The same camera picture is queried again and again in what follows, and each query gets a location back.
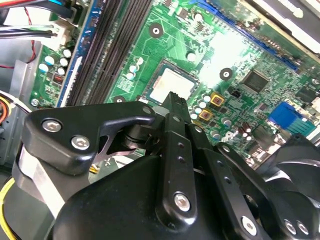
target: blue port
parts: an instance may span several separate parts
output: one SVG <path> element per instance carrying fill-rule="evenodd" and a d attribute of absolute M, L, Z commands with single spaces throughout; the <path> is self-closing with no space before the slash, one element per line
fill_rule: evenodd
<path fill-rule="evenodd" d="M 211 6 L 210 4 L 208 4 L 206 2 L 206 0 L 191 0 L 189 3 L 190 4 L 197 4 L 198 7 L 209 11 L 211 14 L 217 16 L 218 18 L 220 18 L 221 20 L 226 22 L 229 26 L 231 26 L 233 29 L 237 30 L 239 33 L 241 33 L 242 35 L 246 36 L 248 39 L 250 39 L 256 45 L 258 45 L 259 47 L 264 49 L 267 53 L 271 54 L 276 59 L 278 59 L 279 61 L 284 63 L 290 69 L 292 69 L 294 71 L 298 70 L 298 67 L 296 65 L 294 65 L 288 58 L 278 56 L 277 52 L 274 49 L 268 47 L 262 41 L 258 40 L 256 37 L 252 36 L 250 33 L 246 32 L 245 30 L 237 27 L 236 22 L 234 20 L 232 20 L 232 19 L 226 17 L 225 15 L 223 15 L 217 8 L 215 8 L 214 6 Z"/>
<path fill-rule="evenodd" d="M 291 134 L 308 136 L 316 126 L 287 102 L 280 103 L 269 115 L 268 119 Z"/>

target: power connector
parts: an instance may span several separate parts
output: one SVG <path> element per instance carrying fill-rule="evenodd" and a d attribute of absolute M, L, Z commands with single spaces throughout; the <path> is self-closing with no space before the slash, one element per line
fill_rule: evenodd
<path fill-rule="evenodd" d="M 75 26 L 63 19 L 51 21 L 49 24 L 53 26 L 52 32 L 55 33 L 56 36 L 42 39 L 41 43 L 53 51 L 58 51 L 60 46 L 65 46 L 66 43 L 71 40 Z"/>

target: motherboard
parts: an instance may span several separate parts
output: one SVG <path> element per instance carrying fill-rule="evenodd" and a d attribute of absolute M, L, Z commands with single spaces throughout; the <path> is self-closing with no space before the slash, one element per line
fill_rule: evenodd
<path fill-rule="evenodd" d="M 46 74 L 39 65 L 31 104 L 156 106 L 172 91 L 213 145 L 232 145 L 253 168 L 290 135 L 318 130 L 318 56 L 245 0 L 119 0 L 101 9 L 109 14 L 86 19 L 90 47 L 79 55 L 80 35 L 64 81 L 57 71 L 70 46 L 43 48 L 40 64 L 59 62 Z"/>

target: black ram slot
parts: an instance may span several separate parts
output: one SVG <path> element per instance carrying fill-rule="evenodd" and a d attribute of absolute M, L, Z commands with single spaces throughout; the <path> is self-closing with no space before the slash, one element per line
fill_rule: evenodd
<path fill-rule="evenodd" d="M 103 103 L 114 85 L 122 65 L 151 8 L 150 0 L 130 1 L 116 37 L 103 62 L 87 104 Z"/>
<path fill-rule="evenodd" d="M 82 64 L 82 68 L 73 84 L 73 89 L 67 100 L 67 106 L 80 105 L 89 83 L 92 79 L 94 69 L 103 54 L 104 45 L 110 35 L 120 9 L 125 0 L 108 0 L 101 13 L 101 20 L 98 22 L 95 35 Z"/>

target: metal screw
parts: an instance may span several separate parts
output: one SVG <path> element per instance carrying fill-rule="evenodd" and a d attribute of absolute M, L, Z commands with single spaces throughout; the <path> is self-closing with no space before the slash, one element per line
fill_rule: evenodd
<path fill-rule="evenodd" d="M 71 139 L 71 144 L 75 149 L 87 150 L 90 146 L 90 141 L 85 136 L 74 136 Z"/>
<path fill-rule="evenodd" d="M 189 199 L 182 193 L 174 195 L 174 203 L 183 212 L 188 212 L 190 210 Z"/>
<path fill-rule="evenodd" d="M 250 233 L 252 236 L 257 235 L 257 228 L 256 228 L 255 224 L 249 218 L 247 218 L 246 216 L 243 216 L 241 218 L 241 222 L 242 222 L 244 229 L 248 233 Z"/>
<path fill-rule="evenodd" d="M 284 220 L 284 224 L 286 226 L 286 228 L 290 231 L 290 233 L 292 233 L 293 235 L 297 234 L 297 230 L 295 229 L 295 227 L 292 225 L 291 222 L 289 222 L 288 220 Z"/>
<path fill-rule="evenodd" d="M 34 98 L 31 100 L 31 105 L 34 106 L 34 107 L 38 107 L 40 104 L 39 100 Z"/>
<path fill-rule="evenodd" d="M 225 150 L 227 153 L 230 152 L 230 149 L 229 149 L 227 146 L 223 145 L 222 148 L 223 148 L 223 150 Z"/>
<path fill-rule="evenodd" d="M 61 130 L 61 124 L 55 120 L 47 120 L 42 123 L 42 127 L 44 130 L 51 132 L 51 133 L 56 133 Z"/>
<path fill-rule="evenodd" d="M 176 120 L 177 122 L 180 122 L 180 119 L 177 116 L 173 116 L 173 119 Z"/>
<path fill-rule="evenodd" d="M 297 221 L 297 224 L 298 224 L 299 229 L 300 229 L 305 235 L 309 235 L 308 229 L 306 228 L 306 226 L 305 226 L 302 222 Z"/>
<path fill-rule="evenodd" d="M 143 110 L 146 114 L 150 114 L 150 113 L 151 113 L 151 110 L 150 110 L 148 107 L 146 107 L 146 106 L 144 106 L 144 107 L 142 108 L 142 110 Z"/>
<path fill-rule="evenodd" d="M 195 130 L 198 132 L 198 133 L 202 133 L 202 129 L 198 126 L 194 126 Z"/>

